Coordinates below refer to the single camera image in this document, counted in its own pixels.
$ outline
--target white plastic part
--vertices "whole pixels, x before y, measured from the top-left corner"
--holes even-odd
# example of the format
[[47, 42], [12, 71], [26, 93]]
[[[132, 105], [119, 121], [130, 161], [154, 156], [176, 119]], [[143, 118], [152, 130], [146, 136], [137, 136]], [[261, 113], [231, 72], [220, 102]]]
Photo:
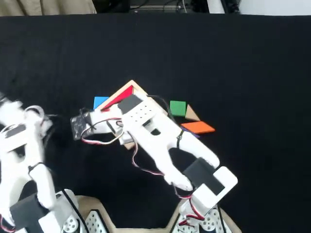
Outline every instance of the white plastic part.
[[[31, 110], [25, 115], [20, 106], [20, 102], [10, 102], [6, 98], [0, 102], [1, 124], [5, 126], [26, 125], [26, 130], [15, 136], [5, 138], [4, 133], [0, 134], [0, 213], [12, 226], [14, 226], [14, 221], [10, 207], [18, 201], [24, 185], [32, 178], [37, 183], [38, 200], [41, 205], [51, 209], [55, 204], [54, 185], [47, 168], [44, 165], [38, 165], [30, 172], [31, 177], [28, 175], [28, 166], [44, 162], [42, 138], [52, 122], [45, 120], [42, 123], [42, 116]], [[20, 158], [14, 151], [11, 151], [19, 146], [18, 143], [14, 144], [12, 138], [26, 143], [24, 157]]]
[[218, 195], [215, 195], [205, 184], [202, 184], [192, 194], [193, 205], [203, 215], [209, 212], [238, 183], [237, 177], [224, 166], [215, 171], [213, 176], [225, 187]]
[[[117, 105], [113, 105], [110, 107], [110, 110], [107, 112], [101, 112], [99, 109], [95, 109], [91, 113], [86, 113], [86, 115], [90, 117], [92, 124], [96, 124], [98, 122], [101, 122], [109, 118], [121, 118], [122, 112], [118, 108]], [[72, 122], [74, 122], [75, 120], [76, 120], [76, 117], [73, 117], [71, 119]], [[111, 123], [111, 127], [116, 132], [115, 136], [118, 136], [121, 132], [123, 132], [122, 127], [118, 126], [116, 123], [113, 123], [113, 121], [110, 121], [110, 123]], [[90, 129], [92, 130], [93, 134], [113, 133], [110, 127], [107, 125], [106, 121], [96, 124], [95, 128], [96, 129]], [[122, 137], [119, 139], [119, 141], [120, 141], [120, 144], [123, 145], [129, 142], [132, 142], [133, 140], [132, 140], [132, 137], [128, 133], [124, 133]]]
[[[223, 220], [226, 233], [231, 233], [228, 225], [226, 224], [225, 220]], [[223, 226], [220, 220], [219, 212], [217, 209], [212, 209], [206, 216], [205, 220], [200, 222], [201, 227], [203, 230], [207, 232], [216, 231], [217, 233], [223, 233]]]
[[63, 231], [66, 233], [74, 233], [79, 227], [79, 222], [72, 215], [66, 220]]
[[[205, 220], [198, 221], [198, 224], [194, 226], [179, 226], [178, 223], [185, 220], [181, 215], [178, 216], [176, 224], [173, 227], [172, 233], [200, 233], [199, 225], [203, 230], [207, 232], [223, 233], [223, 227], [220, 220], [219, 212], [217, 209], [213, 208], [206, 216]], [[232, 233], [228, 225], [224, 220], [224, 226], [226, 233]]]
[[[136, 93], [143, 100], [132, 110], [122, 115], [123, 129], [128, 131], [139, 145], [152, 157], [156, 167], [164, 174], [168, 184], [173, 184], [183, 190], [193, 189], [190, 181], [173, 165], [168, 150], [177, 146], [177, 137], [181, 129], [169, 119], [159, 107], [148, 100], [146, 95]], [[150, 120], [152, 128], [160, 131], [159, 135], [152, 135], [143, 126]], [[202, 157], [214, 168], [219, 166], [218, 157], [192, 134], [184, 132], [179, 148], [193, 154], [196, 158]]]
[[97, 211], [92, 210], [86, 218], [89, 233], [109, 233]]
[[185, 220], [181, 215], [178, 215], [176, 224], [171, 233], [199, 233], [199, 225], [195, 226], [179, 226], [178, 223]]
[[[65, 192], [68, 194], [73, 204], [78, 208], [78, 201], [74, 193], [69, 189], [65, 189]], [[69, 218], [77, 219], [74, 215], [75, 212], [72, 206], [64, 196], [63, 192], [58, 192], [57, 195], [59, 197], [52, 210], [38, 221], [44, 233], [60, 233], [63, 230], [64, 223]]]
[[23, 229], [20, 229], [19, 231], [15, 232], [15, 233], [28, 233], [28, 232], [26, 231], [25, 228], [23, 228]]

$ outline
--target white wall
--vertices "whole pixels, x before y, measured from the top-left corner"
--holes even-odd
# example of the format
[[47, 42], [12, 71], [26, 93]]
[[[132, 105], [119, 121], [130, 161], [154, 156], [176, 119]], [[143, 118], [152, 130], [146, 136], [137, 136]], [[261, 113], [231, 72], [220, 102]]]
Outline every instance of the white wall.
[[311, 0], [241, 0], [240, 11], [247, 15], [311, 15]]

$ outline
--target wooden triangle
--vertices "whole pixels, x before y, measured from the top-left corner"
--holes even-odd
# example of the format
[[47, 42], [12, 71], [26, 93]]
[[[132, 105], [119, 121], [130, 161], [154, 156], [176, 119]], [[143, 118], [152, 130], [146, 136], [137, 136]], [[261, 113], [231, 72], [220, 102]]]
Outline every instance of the wooden triangle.
[[200, 118], [199, 118], [198, 115], [194, 112], [194, 110], [190, 107], [189, 104], [188, 104], [188, 106], [187, 106], [187, 111], [186, 111], [185, 118], [188, 119], [188, 120], [200, 121]]
[[[147, 92], [145, 92], [134, 80], [130, 80], [123, 87], [121, 87], [116, 93], [110, 96], [105, 102], [99, 105], [97, 109], [103, 109], [104, 107], [108, 105], [112, 105], [133, 93], [135, 94], [135, 92], [137, 91], [147, 95]], [[167, 116], [167, 112], [153, 98], [149, 97], [149, 100], [152, 101], [160, 109], [162, 109], [163, 113]], [[124, 144], [124, 146], [128, 150], [131, 149], [134, 145], [135, 145], [134, 142]]]

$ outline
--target cable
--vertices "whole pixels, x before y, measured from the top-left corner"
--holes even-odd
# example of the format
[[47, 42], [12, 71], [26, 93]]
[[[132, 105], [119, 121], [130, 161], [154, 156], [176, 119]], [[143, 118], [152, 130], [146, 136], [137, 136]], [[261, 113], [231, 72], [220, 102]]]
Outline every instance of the cable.
[[81, 108], [81, 109], [79, 110], [79, 112], [80, 112], [80, 115], [82, 116], [84, 122], [85, 122], [86, 124], [90, 125], [90, 126], [91, 126], [91, 129], [96, 130], [96, 128], [94, 127], [94, 125], [92, 125], [92, 123], [91, 123], [88, 119], [86, 119], [86, 117], [85, 117], [85, 115], [84, 115], [84, 112], [90, 112], [90, 110], [87, 109], [87, 108]]
[[[28, 175], [29, 175], [30, 177], [31, 177], [30, 172], [31, 172], [36, 166], [38, 166], [38, 165], [40, 165], [40, 164], [44, 165], [44, 166], [50, 171], [51, 174], [54, 174], [54, 173], [52, 172], [52, 170], [51, 170], [48, 166], [46, 166], [45, 163], [39, 162], [39, 163], [37, 163], [36, 165], [34, 165], [34, 166], [32, 166], [32, 167], [29, 168]], [[73, 210], [76, 212], [77, 216], [78, 216], [78, 217], [80, 218], [80, 220], [82, 221], [82, 223], [83, 223], [83, 225], [84, 225], [84, 227], [85, 227], [85, 229], [86, 229], [86, 233], [89, 233], [89, 230], [88, 230], [88, 228], [87, 228], [86, 222], [84, 221], [83, 217], [81, 216], [79, 210], [78, 210], [77, 207], [74, 205], [74, 203], [72, 202], [72, 200], [70, 199], [70, 197], [68, 196], [68, 194], [65, 192], [65, 190], [64, 190], [63, 188], [61, 188], [61, 191], [62, 191], [62, 193], [64, 194], [64, 196], [66, 197], [66, 199], [67, 199], [67, 201], [69, 202], [69, 204], [72, 206]]]
[[144, 6], [144, 5], [146, 5], [148, 2], [149, 2], [149, 0], [145, 0], [140, 6], [134, 7], [134, 8], [130, 8], [130, 10], [138, 9], [138, 8], [140, 8], [140, 7]]
[[122, 137], [122, 135], [124, 134], [124, 131], [122, 131], [119, 136], [115, 137], [114, 139], [112, 139], [109, 142], [102, 142], [102, 141], [98, 141], [98, 140], [87, 140], [87, 139], [83, 138], [83, 135], [86, 133], [86, 131], [90, 130], [92, 126], [95, 126], [95, 125], [97, 125], [99, 123], [102, 123], [102, 122], [105, 122], [105, 121], [109, 121], [109, 120], [121, 120], [121, 118], [109, 118], [109, 119], [105, 119], [105, 120], [101, 120], [99, 122], [96, 122], [95, 124], [91, 125], [87, 129], [82, 131], [82, 133], [81, 133], [81, 140], [83, 142], [91, 144], [91, 145], [109, 145], [109, 144], [113, 143], [114, 141], [118, 140], [120, 137]]
[[170, 4], [170, 3], [173, 2], [173, 1], [176, 1], [176, 0], [167, 1], [167, 2], [163, 5], [163, 12], [165, 11], [166, 5]]
[[133, 139], [134, 143], [135, 143], [135, 150], [133, 152], [133, 156], [132, 156], [132, 164], [135, 166], [135, 167], [138, 167], [140, 170], [142, 171], [145, 171], [145, 172], [148, 172], [150, 174], [153, 174], [155, 176], [164, 176], [164, 174], [162, 172], [155, 172], [155, 171], [151, 171], [151, 170], [148, 170], [148, 169], [144, 169], [142, 167], [140, 167], [136, 162], [135, 162], [135, 156], [138, 152], [138, 143], [136, 141], [136, 139], [131, 135], [130, 132], [127, 132]]
[[8, 229], [7, 227], [5, 227], [4, 225], [3, 225], [3, 216], [0, 214], [0, 216], [1, 216], [1, 219], [0, 219], [0, 227], [1, 227], [1, 229], [2, 230], [4, 230], [5, 232], [8, 232], [8, 233], [13, 233], [13, 232], [15, 232], [16, 230], [15, 230], [15, 227], [12, 227], [12, 229], [10, 230], [10, 229]]
[[25, 118], [27, 117], [27, 116], [26, 116], [26, 113], [27, 113], [29, 110], [32, 110], [32, 109], [35, 109], [35, 110], [39, 113], [39, 117], [42, 119], [40, 125], [42, 125], [43, 122], [44, 122], [45, 113], [44, 113], [43, 108], [41, 108], [39, 105], [32, 105], [32, 106], [29, 106], [28, 108], [26, 108], [26, 109], [24, 110], [24, 116], [25, 116]]
[[173, 185], [173, 187], [174, 187], [175, 195], [178, 196], [180, 199], [189, 199], [189, 198], [191, 198], [192, 194], [187, 195], [187, 196], [181, 196], [181, 195], [178, 194], [176, 187], [174, 185]]
[[187, 13], [186, 5], [185, 5], [185, 0], [183, 0], [183, 7], [185, 9], [185, 13]]
[[218, 204], [217, 204], [217, 209], [218, 209], [218, 212], [219, 212], [220, 222], [222, 224], [223, 231], [224, 231], [224, 233], [227, 233], [227, 230], [225, 229], [225, 224], [224, 224], [224, 219], [223, 219], [222, 211], [221, 211], [221, 209], [220, 209]]
[[70, 203], [70, 205], [72, 206], [72, 208], [74, 209], [74, 211], [76, 212], [76, 214], [78, 215], [78, 217], [80, 218], [82, 224], [84, 225], [85, 229], [86, 229], [86, 233], [89, 233], [89, 230], [87, 228], [86, 222], [84, 221], [82, 215], [80, 214], [80, 212], [78, 211], [77, 207], [74, 205], [74, 203], [72, 202], [72, 200], [70, 199], [70, 197], [68, 196], [68, 194], [65, 192], [65, 190], [63, 188], [61, 188], [64, 196], [66, 197], [67, 201]]
[[161, 101], [165, 104], [165, 107], [166, 107], [166, 109], [167, 109], [167, 113], [169, 114], [170, 119], [171, 119], [176, 125], [178, 125], [177, 122], [175, 121], [175, 118], [174, 118], [172, 112], [171, 112], [171, 108], [170, 108], [169, 104], [165, 101], [165, 99], [163, 99], [161, 96], [156, 96], [156, 95], [147, 95], [147, 97], [158, 98], [159, 100], [161, 100]]
[[178, 0], [176, 3], [176, 8], [175, 11], [178, 12], [179, 11], [179, 4], [180, 4], [181, 0]]
[[193, 214], [186, 215], [186, 219], [178, 223], [179, 226], [184, 226], [184, 225], [192, 226], [188, 223], [187, 218], [194, 218], [194, 219], [200, 220], [200, 221], [203, 221], [205, 219], [205, 217], [203, 215], [201, 215], [199, 213], [199, 211], [194, 207], [194, 205], [191, 201], [191, 198], [189, 198], [189, 203], [190, 203], [190, 207], [191, 207], [192, 211], [194, 212], [194, 215]]

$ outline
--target beige triangle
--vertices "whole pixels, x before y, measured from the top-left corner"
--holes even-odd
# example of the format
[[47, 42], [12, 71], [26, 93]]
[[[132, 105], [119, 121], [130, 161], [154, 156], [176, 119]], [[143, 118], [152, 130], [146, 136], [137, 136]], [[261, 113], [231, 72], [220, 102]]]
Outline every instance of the beige triangle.
[[188, 119], [188, 120], [200, 121], [200, 118], [199, 118], [198, 115], [194, 112], [194, 110], [190, 107], [189, 104], [188, 104], [188, 106], [187, 106], [187, 111], [186, 111], [185, 118]]

